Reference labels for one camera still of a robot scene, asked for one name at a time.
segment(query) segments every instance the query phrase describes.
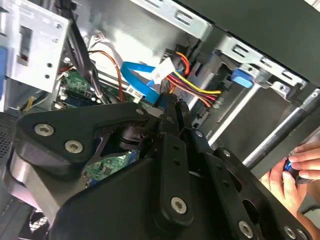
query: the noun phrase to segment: hand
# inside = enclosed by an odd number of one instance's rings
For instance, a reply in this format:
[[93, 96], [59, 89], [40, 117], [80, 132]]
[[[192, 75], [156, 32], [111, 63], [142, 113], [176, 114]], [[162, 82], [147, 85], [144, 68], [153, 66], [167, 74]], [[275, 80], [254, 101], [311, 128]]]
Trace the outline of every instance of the hand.
[[291, 167], [304, 179], [320, 179], [320, 141], [298, 146], [289, 157]]
[[307, 194], [307, 185], [301, 184], [296, 187], [296, 181], [291, 174], [283, 171], [285, 161], [280, 161], [260, 181], [293, 216], [297, 217], [297, 211]]

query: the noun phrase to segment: black metal arm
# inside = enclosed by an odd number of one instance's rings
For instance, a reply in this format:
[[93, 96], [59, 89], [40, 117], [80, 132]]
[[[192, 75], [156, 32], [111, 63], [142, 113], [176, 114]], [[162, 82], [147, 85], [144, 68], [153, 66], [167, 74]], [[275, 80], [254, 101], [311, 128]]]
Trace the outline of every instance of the black metal arm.
[[[102, 157], [140, 151], [138, 161], [67, 200], [49, 239], [305, 240], [299, 229], [312, 239], [230, 151], [209, 147], [183, 101], [165, 93], [149, 112], [119, 103], [18, 122], [16, 154], [60, 181]], [[36, 134], [38, 124], [54, 133]], [[69, 140], [83, 150], [68, 152]]]

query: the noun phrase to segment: cable connector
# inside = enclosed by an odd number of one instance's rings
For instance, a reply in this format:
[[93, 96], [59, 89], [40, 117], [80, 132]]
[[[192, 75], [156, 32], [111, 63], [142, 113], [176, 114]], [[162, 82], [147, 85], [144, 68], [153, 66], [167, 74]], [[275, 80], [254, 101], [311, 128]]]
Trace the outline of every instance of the cable connector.
[[173, 62], [167, 57], [151, 73], [151, 79], [155, 84], [160, 84], [163, 79], [176, 70]]

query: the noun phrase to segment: yellow wire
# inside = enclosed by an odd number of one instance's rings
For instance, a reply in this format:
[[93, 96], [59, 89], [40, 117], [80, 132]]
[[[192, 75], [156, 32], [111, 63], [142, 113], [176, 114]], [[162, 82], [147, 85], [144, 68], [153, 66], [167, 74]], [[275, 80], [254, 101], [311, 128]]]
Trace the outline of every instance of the yellow wire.
[[174, 92], [175, 88], [176, 88], [176, 87], [174, 86], [174, 87], [170, 90], [169, 93], [172, 94], [172, 93]]
[[32, 103], [34, 102], [34, 97], [33, 96], [31, 96], [30, 98], [29, 98], [29, 100], [28, 100], [28, 103], [27, 103], [27, 105], [25, 106], [25, 109], [23, 110], [24, 112], [27, 112], [27, 111], [29, 111], [30, 109], [31, 109], [31, 107], [32, 107]]
[[186, 62], [190, 65], [190, 62], [189, 62], [188, 58], [185, 55], [183, 55], [181, 52], [178, 52], [178, 51], [176, 51], [175, 53], [180, 55], [181, 57], [183, 57], [186, 60]]
[[177, 75], [182, 81], [184, 81], [186, 84], [188, 84], [190, 87], [196, 89], [198, 92], [203, 93], [203, 94], [221, 94], [220, 90], [215, 90], [215, 91], [207, 91], [203, 90], [196, 85], [193, 85], [191, 82], [189, 82], [187, 79], [185, 79], [183, 76], [181, 76], [180, 73], [178, 73], [176, 70], [174, 70], [175, 75]]
[[186, 91], [187, 93], [189, 93], [189, 94], [197, 97], [198, 99], [200, 99], [202, 102], [204, 102], [204, 104], [205, 104], [208, 108], [211, 107], [211, 106], [210, 106], [210, 103], [209, 103], [207, 100], [205, 100], [203, 97], [201, 97], [201, 96], [195, 94], [194, 92], [192, 92], [192, 91], [184, 88], [183, 86], [177, 85], [177, 84], [176, 84], [174, 81], [172, 81], [169, 77], [167, 77], [166, 79], [167, 79], [168, 81], [170, 81], [170, 82], [171, 82], [173, 85], [175, 85], [176, 87], [178, 87], [178, 88], [182, 89], [183, 91]]

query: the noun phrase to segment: wire bundle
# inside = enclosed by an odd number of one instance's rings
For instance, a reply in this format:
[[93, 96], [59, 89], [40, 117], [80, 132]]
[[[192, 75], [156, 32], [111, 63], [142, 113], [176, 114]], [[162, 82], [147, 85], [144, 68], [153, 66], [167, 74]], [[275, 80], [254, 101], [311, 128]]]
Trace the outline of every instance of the wire bundle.
[[55, 1], [55, 7], [62, 17], [70, 20], [70, 30], [66, 38], [65, 50], [72, 62], [72, 65], [76, 68], [79, 74], [83, 78], [87, 79], [92, 85], [101, 102], [103, 104], [107, 104], [107, 100], [100, 89], [98, 71], [95, 65], [91, 62], [87, 46], [76, 24], [73, 13], [75, 3], [71, 0], [57, 0]]
[[21, 111], [27, 112], [35, 106], [42, 104], [49, 97], [50, 93], [42, 91], [42, 94], [35, 98], [34, 96], [29, 97], [28, 102], [21, 108]]
[[126, 98], [125, 98], [125, 94], [122, 88], [122, 79], [121, 79], [121, 72], [119, 69], [119, 66], [117, 65], [116, 61], [105, 51], [102, 50], [93, 50], [93, 51], [89, 51], [90, 54], [95, 54], [95, 53], [99, 53], [99, 54], [103, 54], [104, 56], [106, 56], [108, 59], [110, 59], [110, 61], [113, 63], [115, 69], [116, 69], [116, 73], [118, 76], [118, 84], [119, 84], [119, 99], [121, 102], [126, 102]]
[[[181, 60], [183, 61], [184, 65], [185, 65], [185, 71], [184, 71], [184, 75], [188, 75], [190, 72], [190, 64], [189, 61], [187, 59], [186, 56], [184, 56], [182, 53], [180, 52], [176, 52], [176, 54], [178, 54], [181, 57]], [[170, 83], [172, 83], [172, 87], [170, 89], [170, 93], [173, 93], [173, 91], [175, 90], [175, 87], [180, 88], [181, 90], [199, 98], [201, 101], [203, 101], [203, 103], [210, 108], [212, 103], [211, 101], [215, 101], [216, 100], [216, 94], [221, 94], [220, 90], [203, 90], [197, 86], [195, 86], [194, 84], [192, 84], [191, 82], [189, 82], [187, 79], [185, 79], [178, 71], [174, 71], [173, 74], [170, 74], [167, 78], [166, 78]]]

